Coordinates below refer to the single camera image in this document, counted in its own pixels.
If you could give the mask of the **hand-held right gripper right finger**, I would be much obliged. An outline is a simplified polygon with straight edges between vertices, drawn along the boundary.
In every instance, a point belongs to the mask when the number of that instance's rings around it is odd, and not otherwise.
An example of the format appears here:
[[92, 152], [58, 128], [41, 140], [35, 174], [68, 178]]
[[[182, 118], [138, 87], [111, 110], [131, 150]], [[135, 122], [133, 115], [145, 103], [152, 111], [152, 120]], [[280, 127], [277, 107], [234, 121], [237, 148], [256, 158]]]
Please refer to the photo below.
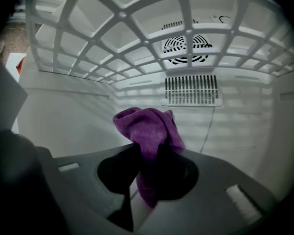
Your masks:
[[190, 150], [160, 150], [155, 179], [155, 208], [134, 202], [138, 235], [245, 234], [277, 203], [232, 164]]

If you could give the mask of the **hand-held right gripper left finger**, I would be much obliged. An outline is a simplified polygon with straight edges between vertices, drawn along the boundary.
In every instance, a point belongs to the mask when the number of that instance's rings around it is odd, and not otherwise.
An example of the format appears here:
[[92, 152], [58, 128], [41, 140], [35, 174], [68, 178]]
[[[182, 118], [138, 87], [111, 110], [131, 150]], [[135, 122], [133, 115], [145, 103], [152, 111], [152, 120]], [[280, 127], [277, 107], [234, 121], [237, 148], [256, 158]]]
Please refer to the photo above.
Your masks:
[[70, 235], [132, 235], [129, 188], [140, 167], [138, 145], [59, 158], [44, 147], [37, 153]]

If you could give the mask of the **black mini fridge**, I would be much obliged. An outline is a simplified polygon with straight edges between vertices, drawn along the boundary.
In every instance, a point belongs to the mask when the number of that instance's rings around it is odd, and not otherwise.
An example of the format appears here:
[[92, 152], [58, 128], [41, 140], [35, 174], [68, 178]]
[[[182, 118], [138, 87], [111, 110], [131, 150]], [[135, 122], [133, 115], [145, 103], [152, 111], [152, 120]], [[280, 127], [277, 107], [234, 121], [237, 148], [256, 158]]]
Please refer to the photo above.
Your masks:
[[[53, 13], [64, 0], [37, 0]], [[215, 68], [158, 72], [112, 84], [39, 71], [30, 47], [26, 0], [15, 10], [29, 41], [20, 85], [28, 96], [14, 129], [55, 156], [128, 143], [112, 118], [130, 108], [171, 110], [187, 149], [223, 159], [281, 200], [294, 185], [294, 71], [273, 76]], [[280, 5], [294, 33], [294, 11]]]

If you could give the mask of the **purple cleaning cloth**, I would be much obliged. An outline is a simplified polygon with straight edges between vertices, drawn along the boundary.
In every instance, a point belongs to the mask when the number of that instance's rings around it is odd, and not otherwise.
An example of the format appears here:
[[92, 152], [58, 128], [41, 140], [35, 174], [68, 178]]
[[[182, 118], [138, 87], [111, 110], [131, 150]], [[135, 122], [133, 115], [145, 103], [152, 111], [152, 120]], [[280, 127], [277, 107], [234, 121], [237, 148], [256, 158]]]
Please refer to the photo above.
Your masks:
[[158, 202], [156, 190], [156, 159], [160, 145], [184, 149], [171, 110], [138, 107], [123, 110], [113, 117], [117, 130], [140, 147], [142, 165], [136, 179], [138, 192], [144, 202], [154, 208]]

